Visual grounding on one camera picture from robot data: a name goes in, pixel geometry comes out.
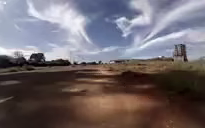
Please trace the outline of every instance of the building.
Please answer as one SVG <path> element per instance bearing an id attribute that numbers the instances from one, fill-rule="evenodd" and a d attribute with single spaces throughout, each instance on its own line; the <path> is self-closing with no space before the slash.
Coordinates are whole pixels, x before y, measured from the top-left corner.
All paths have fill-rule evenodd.
<path id="1" fill-rule="evenodd" d="M 185 44 L 175 45 L 174 53 L 173 53 L 174 61 L 182 61 L 187 62 L 187 51 Z"/>
<path id="2" fill-rule="evenodd" d="M 128 63 L 130 60 L 111 60 L 109 63 L 110 64 L 124 64 Z"/>

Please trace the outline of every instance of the bush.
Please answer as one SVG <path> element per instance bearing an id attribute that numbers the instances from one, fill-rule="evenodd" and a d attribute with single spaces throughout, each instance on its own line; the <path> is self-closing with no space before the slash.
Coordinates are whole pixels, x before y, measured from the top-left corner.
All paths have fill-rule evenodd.
<path id="1" fill-rule="evenodd" d="M 23 69 L 26 70 L 26 71 L 33 71 L 33 70 L 35 70 L 35 68 L 32 67 L 32 66 L 24 66 Z"/>
<path id="2" fill-rule="evenodd" d="M 8 68 L 12 67 L 14 64 L 12 63 L 12 58 L 6 55 L 0 55 L 0 68 Z"/>

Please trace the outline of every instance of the field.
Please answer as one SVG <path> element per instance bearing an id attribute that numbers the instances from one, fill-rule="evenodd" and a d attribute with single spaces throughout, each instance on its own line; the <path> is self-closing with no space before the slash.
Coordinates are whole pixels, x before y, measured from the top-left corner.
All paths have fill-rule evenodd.
<path id="1" fill-rule="evenodd" d="M 0 71 L 0 128 L 205 128 L 205 62 Z"/>

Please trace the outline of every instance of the dry grass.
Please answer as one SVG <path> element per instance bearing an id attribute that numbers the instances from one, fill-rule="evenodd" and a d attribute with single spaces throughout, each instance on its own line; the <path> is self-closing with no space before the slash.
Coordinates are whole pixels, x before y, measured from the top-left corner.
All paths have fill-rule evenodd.
<path id="1" fill-rule="evenodd" d="M 110 71 L 147 74 L 150 82 L 168 95 L 188 96 L 205 100 L 205 61 L 189 63 L 144 62 L 139 64 L 105 65 Z"/>

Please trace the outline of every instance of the tree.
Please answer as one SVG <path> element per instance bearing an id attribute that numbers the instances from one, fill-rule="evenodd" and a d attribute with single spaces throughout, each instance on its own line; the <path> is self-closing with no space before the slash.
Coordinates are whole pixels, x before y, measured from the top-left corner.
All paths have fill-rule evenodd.
<path id="1" fill-rule="evenodd" d="M 14 66 L 12 63 L 12 57 L 0 55 L 0 68 L 7 68 L 12 66 Z"/>
<path id="2" fill-rule="evenodd" d="M 98 62 L 98 64 L 102 64 L 102 61 L 100 60 L 100 61 Z"/>
<path id="3" fill-rule="evenodd" d="M 14 53 L 15 64 L 19 66 L 23 66 L 27 63 L 27 60 L 24 58 L 24 55 L 20 51 L 15 51 Z"/>
<path id="4" fill-rule="evenodd" d="M 78 62 L 74 61 L 73 64 L 74 64 L 74 65 L 78 65 Z"/>
<path id="5" fill-rule="evenodd" d="M 23 53 L 21 51 L 15 51 L 13 53 L 13 55 L 14 55 L 15 58 L 22 58 L 22 57 L 24 57 L 24 55 L 23 55 Z"/>
<path id="6" fill-rule="evenodd" d="M 39 64 L 45 62 L 45 56 L 43 53 L 33 53 L 29 59 L 30 63 Z"/>

